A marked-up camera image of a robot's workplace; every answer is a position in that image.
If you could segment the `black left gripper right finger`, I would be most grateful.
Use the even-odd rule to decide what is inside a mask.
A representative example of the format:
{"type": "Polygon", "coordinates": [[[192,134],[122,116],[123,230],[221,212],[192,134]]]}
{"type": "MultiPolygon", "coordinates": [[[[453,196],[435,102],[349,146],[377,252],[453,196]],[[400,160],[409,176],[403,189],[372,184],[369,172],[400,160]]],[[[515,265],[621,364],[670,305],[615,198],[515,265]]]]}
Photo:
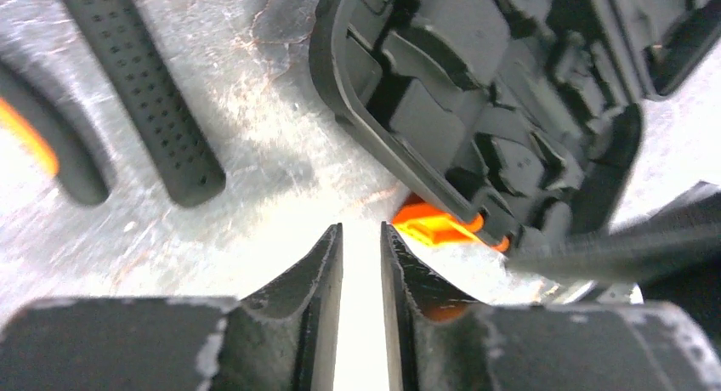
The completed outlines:
{"type": "Polygon", "coordinates": [[[717,390],[709,336],[671,303],[498,307],[452,285],[381,227],[393,390],[717,390]]]}

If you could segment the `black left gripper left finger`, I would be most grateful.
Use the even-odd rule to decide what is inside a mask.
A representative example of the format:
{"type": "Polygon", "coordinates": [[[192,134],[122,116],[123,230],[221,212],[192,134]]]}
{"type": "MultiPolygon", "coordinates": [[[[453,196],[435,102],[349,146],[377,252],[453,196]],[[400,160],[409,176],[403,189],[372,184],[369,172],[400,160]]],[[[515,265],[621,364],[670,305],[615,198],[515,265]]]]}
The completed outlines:
{"type": "Polygon", "coordinates": [[[330,390],[343,229],[256,292],[52,297],[1,330],[4,390],[330,390]]]}

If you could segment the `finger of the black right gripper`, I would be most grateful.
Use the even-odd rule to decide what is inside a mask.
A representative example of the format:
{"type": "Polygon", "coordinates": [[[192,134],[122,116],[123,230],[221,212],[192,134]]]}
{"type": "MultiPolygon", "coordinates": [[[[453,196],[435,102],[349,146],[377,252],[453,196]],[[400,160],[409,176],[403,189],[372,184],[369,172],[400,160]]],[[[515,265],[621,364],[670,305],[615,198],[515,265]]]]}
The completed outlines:
{"type": "Polygon", "coordinates": [[[636,224],[523,248],[505,266],[550,278],[603,282],[718,275],[720,188],[700,182],[636,224]]]}

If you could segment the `black plastic tool case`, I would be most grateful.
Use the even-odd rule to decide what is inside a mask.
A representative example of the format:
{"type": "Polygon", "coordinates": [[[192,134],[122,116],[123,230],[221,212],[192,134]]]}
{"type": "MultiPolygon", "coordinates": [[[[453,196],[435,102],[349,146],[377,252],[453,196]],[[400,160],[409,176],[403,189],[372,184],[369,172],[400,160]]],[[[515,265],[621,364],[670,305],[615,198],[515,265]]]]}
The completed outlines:
{"type": "Polygon", "coordinates": [[[418,201],[394,226],[502,252],[603,229],[642,104],[720,38],[720,0],[320,0],[318,94],[418,201]]]}

